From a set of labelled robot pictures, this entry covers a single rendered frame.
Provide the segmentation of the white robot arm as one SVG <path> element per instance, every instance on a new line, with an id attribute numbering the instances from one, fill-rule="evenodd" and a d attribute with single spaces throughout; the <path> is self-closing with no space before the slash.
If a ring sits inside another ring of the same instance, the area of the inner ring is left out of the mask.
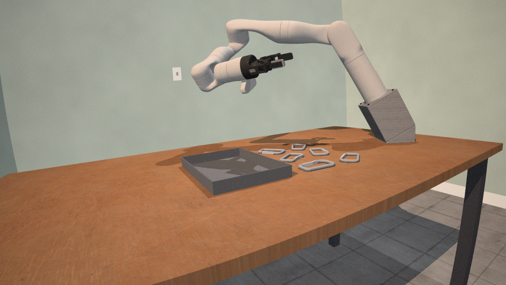
<path id="1" fill-rule="evenodd" d="M 216 48 L 207 59 L 191 70 L 195 83 L 203 92 L 210 92 L 222 84 L 234 81 L 241 81 L 242 94 L 248 94 L 256 86 L 256 79 L 245 79 L 241 73 L 242 57 L 229 59 L 248 44 L 249 32 L 257 32 L 279 44 L 332 45 L 365 103 L 373 102 L 387 93 L 355 33 L 344 21 L 314 25 L 298 21 L 236 19 L 226 24 L 226 32 L 228 47 Z"/>

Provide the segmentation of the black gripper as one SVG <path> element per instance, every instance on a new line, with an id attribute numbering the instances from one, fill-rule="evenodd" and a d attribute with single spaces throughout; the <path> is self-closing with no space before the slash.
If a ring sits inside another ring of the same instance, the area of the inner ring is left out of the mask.
<path id="1" fill-rule="evenodd" d="M 275 60 L 275 57 L 278 57 L 278 59 Z M 254 55 L 248 55 L 241 58 L 240 69 L 245 79 L 255 79 L 260 73 L 267 73 L 272 69 L 284 67 L 285 61 L 290 59 L 293 59 L 291 52 L 275 53 L 260 59 L 257 59 Z"/>

